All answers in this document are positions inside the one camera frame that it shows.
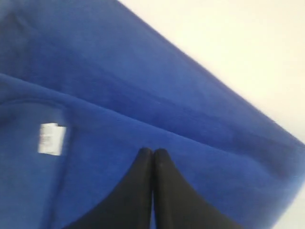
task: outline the white wall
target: white wall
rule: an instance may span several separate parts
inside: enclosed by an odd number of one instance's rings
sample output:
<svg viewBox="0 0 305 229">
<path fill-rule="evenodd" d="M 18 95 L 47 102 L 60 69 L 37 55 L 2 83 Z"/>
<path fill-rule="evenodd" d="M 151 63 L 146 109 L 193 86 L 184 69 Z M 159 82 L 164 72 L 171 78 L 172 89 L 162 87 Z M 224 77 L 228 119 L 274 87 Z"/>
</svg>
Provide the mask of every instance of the white wall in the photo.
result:
<svg viewBox="0 0 305 229">
<path fill-rule="evenodd" d="M 305 142 L 305 0 L 121 0 Z M 274 229 L 305 228 L 305 188 Z"/>
</svg>

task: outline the blue fabric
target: blue fabric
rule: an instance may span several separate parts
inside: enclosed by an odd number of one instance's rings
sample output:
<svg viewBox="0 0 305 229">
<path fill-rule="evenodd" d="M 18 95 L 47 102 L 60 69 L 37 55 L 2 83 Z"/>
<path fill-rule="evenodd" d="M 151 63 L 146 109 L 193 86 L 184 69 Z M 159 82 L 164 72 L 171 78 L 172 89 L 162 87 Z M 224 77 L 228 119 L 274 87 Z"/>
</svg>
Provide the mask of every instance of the blue fabric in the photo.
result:
<svg viewBox="0 0 305 229">
<path fill-rule="evenodd" d="M 76 220 L 142 146 L 247 229 L 270 228 L 304 180 L 302 143 L 116 1 L 2 1 L 0 73 L 0 228 Z M 37 154 L 47 120 L 70 129 L 60 157 Z"/>
</svg>

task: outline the white label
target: white label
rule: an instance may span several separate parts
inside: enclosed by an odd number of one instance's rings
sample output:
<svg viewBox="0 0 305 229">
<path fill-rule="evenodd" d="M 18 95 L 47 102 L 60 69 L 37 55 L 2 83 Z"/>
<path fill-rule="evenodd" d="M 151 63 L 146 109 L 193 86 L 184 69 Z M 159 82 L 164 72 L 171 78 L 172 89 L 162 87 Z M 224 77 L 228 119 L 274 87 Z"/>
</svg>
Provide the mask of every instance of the white label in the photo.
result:
<svg viewBox="0 0 305 229">
<path fill-rule="evenodd" d="M 60 156 L 65 132 L 66 128 L 57 123 L 41 124 L 38 152 Z"/>
</svg>

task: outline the blue garment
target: blue garment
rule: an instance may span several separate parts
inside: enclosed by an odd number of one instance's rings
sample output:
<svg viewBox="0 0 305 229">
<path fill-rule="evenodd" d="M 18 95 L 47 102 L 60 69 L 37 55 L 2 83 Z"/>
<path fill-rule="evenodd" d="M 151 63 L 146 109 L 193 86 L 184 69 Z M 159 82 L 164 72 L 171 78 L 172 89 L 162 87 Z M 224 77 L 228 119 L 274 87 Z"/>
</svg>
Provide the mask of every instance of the blue garment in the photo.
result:
<svg viewBox="0 0 305 229">
<path fill-rule="evenodd" d="M 114 0 L 2 0 L 0 101 L 1 229 L 75 221 L 142 146 L 247 229 L 270 228 L 304 180 L 301 142 Z M 37 152 L 52 122 L 61 156 Z"/>
</svg>

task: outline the blue fleece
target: blue fleece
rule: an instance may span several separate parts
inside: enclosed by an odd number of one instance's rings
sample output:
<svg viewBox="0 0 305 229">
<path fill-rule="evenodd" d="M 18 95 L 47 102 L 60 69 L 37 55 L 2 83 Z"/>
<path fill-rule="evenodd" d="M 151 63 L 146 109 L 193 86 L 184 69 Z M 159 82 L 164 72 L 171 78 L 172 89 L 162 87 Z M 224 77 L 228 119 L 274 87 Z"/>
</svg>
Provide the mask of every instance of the blue fleece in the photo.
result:
<svg viewBox="0 0 305 229">
<path fill-rule="evenodd" d="M 300 188 L 304 145 L 118 2 L 17 0 L 0 3 L 0 14 L 0 228 L 76 220 L 142 146 L 166 148 L 188 182 L 247 229 L 270 228 Z M 6 122 L 8 113 L 17 118 Z M 37 154 L 47 117 L 70 129 L 60 162 Z M 21 168 L 14 183 L 28 183 L 31 204 L 18 186 L 8 191 L 6 177 Z"/>
</svg>

